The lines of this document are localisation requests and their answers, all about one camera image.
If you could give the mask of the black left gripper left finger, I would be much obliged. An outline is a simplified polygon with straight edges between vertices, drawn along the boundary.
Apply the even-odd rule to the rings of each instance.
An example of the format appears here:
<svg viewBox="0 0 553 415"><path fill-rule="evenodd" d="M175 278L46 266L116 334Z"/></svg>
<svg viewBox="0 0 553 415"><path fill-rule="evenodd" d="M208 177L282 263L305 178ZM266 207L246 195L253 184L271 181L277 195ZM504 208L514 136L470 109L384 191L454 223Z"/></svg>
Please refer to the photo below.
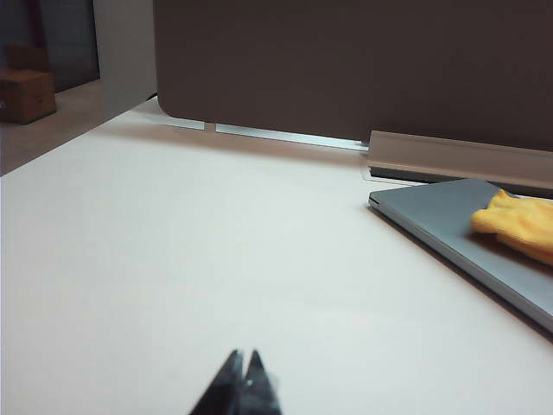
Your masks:
<svg viewBox="0 0 553 415"><path fill-rule="evenodd" d="M238 413L243 379L243 352L234 349L190 412L191 415L232 415Z"/></svg>

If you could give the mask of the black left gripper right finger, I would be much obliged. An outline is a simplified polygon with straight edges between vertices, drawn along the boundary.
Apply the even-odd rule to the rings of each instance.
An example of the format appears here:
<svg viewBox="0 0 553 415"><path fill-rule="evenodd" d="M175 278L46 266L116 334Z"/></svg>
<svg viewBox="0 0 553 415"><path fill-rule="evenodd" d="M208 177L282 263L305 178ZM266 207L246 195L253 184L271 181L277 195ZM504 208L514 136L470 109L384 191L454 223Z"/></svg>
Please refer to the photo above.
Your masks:
<svg viewBox="0 0 553 415"><path fill-rule="evenodd" d="M265 371L260 353L254 349L240 389L238 414L281 415L277 394Z"/></svg>

